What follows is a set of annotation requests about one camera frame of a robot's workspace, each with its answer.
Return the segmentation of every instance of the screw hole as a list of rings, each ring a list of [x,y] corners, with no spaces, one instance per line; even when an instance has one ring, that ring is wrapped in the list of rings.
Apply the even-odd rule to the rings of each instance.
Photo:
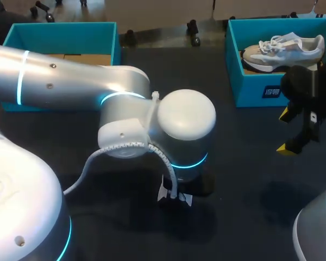
[[[15,243],[17,246],[24,246],[26,244],[26,241],[24,240],[24,237],[19,235],[15,238]]]

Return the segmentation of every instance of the robotic arm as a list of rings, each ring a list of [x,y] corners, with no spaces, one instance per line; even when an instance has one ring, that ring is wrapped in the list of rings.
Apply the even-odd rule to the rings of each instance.
[[[214,190],[205,164],[216,112],[200,92],[178,90],[160,100],[137,68],[84,65],[0,46],[0,101],[101,112],[100,149],[64,193],[43,160],[0,132],[0,261],[73,260],[63,194],[81,184],[92,160],[103,153],[122,159],[155,153],[166,166],[158,201],[178,198],[191,205],[193,195]]]
[[[318,64],[316,71],[292,67],[281,79],[281,90],[289,105],[280,119],[289,123],[303,113],[301,132],[278,149],[283,155],[295,155],[309,141],[319,141],[319,126],[326,119],[326,63]],[[293,243],[300,261],[326,261],[326,192],[298,214]]]

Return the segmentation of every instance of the glowing blue light ring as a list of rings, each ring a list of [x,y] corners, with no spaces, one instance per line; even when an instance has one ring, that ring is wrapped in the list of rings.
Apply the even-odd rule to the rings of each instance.
[[[192,168],[192,167],[196,167],[196,166],[198,166],[199,164],[201,164],[201,163],[206,159],[207,156],[208,156],[208,154],[206,154],[206,155],[204,156],[204,158],[203,158],[201,161],[199,161],[198,163],[195,163],[195,164],[193,164],[193,165],[190,165],[190,166],[177,166],[177,165],[174,165],[174,164],[172,164],[172,166],[173,166],[173,167],[176,167],[177,169],[190,169],[190,168]]]
[[[129,92],[129,91],[119,91],[119,92],[114,92],[113,94],[109,94],[109,95],[105,96],[105,97],[102,99],[100,105],[103,105],[103,103],[104,103],[108,98],[111,98],[111,97],[114,97],[114,96],[117,96],[117,95],[132,95],[132,96],[136,96],[136,97],[144,98],[144,99],[145,99],[145,97],[143,97],[142,95],[140,95],[140,94],[136,94],[136,93],[134,93],[134,92]]]
[[[71,238],[71,217],[69,217],[69,218],[70,218],[70,231],[69,231],[69,237],[68,237],[67,242],[66,242],[66,244],[65,244],[65,247],[64,247],[62,253],[60,254],[59,258],[57,259],[57,261],[60,261],[60,260],[62,259],[63,255],[64,255],[64,253],[65,253],[65,251],[66,251],[66,249],[67,249],[67,247],[68,247],[68,245],[69,245],[69,242],[70,242],[70,238]]]
[[[22,84],[23,84],[23,76],[25,73],[25,64],[28,59],[29,51],[25,51],[22,57],[21,69],[18,74],[18,82],[17,82],[17,104],[22,105]]]

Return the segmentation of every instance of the shoelace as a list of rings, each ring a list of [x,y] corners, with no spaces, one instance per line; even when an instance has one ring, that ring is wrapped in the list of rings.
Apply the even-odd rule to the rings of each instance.
[[[282,47],[280,43],[283,39],[278,40],[279,37],[281,37],[281,35],[273,36],[270,41],[259,41],[261,51],[264,53],[268,53],[271,50],[284,50],[285,48]]]

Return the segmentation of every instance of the shoe sole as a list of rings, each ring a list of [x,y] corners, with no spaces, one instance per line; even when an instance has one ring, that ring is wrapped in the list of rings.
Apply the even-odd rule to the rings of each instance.
[[[294,66],[294,65],[299,65],[308,68],[309,70],[315,71],[317,70],[317,62],[296,62],[292,63],[290,65],[259,65],[259,64],[253,64],[248,62],[247,60],[243,61],[250,66],[252,69],[256,69],[259,72],[264,72],[264,73],[271,73],[274,71],[287,71],[288,68]]]

